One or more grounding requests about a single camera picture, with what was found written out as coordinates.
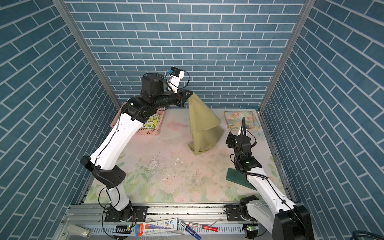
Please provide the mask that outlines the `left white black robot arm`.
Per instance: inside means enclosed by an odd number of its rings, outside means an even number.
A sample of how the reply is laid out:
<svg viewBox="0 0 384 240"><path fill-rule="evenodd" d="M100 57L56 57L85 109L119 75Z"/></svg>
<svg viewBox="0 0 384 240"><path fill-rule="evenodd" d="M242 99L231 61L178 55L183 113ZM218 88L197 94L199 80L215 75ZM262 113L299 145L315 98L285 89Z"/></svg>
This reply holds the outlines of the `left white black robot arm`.
<svg viewBox="0 0 384 240"><path fill-rule="evenodd" d="M117 166L117 160L134 134L160 108L183 107L192 91L180 87L187 71L171 68L168 74L147 73L142 76L142 89L137 97L129 99L121 108L118 120L103 143L81 164L102 183L112 207L120 214L131 211L131 201L125 193L125 172Z"/></svg>

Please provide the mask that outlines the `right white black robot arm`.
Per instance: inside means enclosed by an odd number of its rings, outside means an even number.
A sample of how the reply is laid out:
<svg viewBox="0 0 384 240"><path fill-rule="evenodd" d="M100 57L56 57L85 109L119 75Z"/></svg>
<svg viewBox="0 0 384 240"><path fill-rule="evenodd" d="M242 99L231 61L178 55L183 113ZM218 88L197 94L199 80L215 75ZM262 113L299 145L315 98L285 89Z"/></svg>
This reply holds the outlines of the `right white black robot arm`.
<svg viewBox="0 0 384 240"><path fill-rule="evenodd" d="M226 144L234 150L235 171L258 191L268 205L265 207L255 196L241 199L243 218L257 220L274 240L313 240L310 212L288 199L270 181L262 165L252 156L254 144L251 144L246 131L240 131L237 136L229 133Z"/></svg>

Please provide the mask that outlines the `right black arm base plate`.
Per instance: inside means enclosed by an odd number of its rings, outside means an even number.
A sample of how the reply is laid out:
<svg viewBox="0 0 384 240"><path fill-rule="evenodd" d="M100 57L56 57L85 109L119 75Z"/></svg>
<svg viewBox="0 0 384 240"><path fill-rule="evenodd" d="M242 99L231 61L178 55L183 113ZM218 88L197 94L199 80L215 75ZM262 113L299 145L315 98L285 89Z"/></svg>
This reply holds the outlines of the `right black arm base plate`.
<svg viewBox="0 0 384 240"><path fill-rule="evenodd" d="M223 206L223 210L228 222L257 222L255 218L252 218L248 215L246 208L242 207L241 205L227 204Z"/></svg>

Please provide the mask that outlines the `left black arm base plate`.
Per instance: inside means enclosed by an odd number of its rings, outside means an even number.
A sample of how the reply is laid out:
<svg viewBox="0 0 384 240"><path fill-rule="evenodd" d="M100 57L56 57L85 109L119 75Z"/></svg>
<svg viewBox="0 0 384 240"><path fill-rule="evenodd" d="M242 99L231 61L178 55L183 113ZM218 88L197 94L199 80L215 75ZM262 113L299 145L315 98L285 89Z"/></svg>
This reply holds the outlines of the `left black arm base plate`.
<svg viewBox="0 0 384 240"><path fill-rule="evenodd" d="M117 211L114 207L107 207L104 210L104 221L107 223L118 222L144 222L147 217L148 206L127 206L121 211Z"/></svg>

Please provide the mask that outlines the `olive green skirt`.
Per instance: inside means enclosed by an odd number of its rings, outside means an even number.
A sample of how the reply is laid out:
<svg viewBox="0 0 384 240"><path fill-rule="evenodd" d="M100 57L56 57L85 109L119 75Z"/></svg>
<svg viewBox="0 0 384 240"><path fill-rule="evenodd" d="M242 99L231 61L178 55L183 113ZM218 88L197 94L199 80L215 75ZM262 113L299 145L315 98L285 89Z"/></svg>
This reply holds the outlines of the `olive green skirt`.
<svg viewBox="0 0 384 240"><path fill-rule="evenodd" d="M188 99L188 103L192 135L189 148L194 155L199 155L214 148L224 130L221 127L221 120L196 94Z"/></svg>

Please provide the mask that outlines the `pastel floral skirt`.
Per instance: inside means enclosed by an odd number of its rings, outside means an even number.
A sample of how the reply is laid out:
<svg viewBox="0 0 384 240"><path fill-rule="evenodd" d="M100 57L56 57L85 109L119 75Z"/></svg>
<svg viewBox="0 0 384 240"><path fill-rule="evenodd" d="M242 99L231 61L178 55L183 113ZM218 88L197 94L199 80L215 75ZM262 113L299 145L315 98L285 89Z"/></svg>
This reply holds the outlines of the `pastel floral skirt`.
<svg viewBox="0 0 384 240"><path fill-rule="evenodd" d="M240 130L243 118L246 119L246 125L249 126L249 129L260 127L256 115L252 111L225 111L224 116L230 131Z"/></svg>

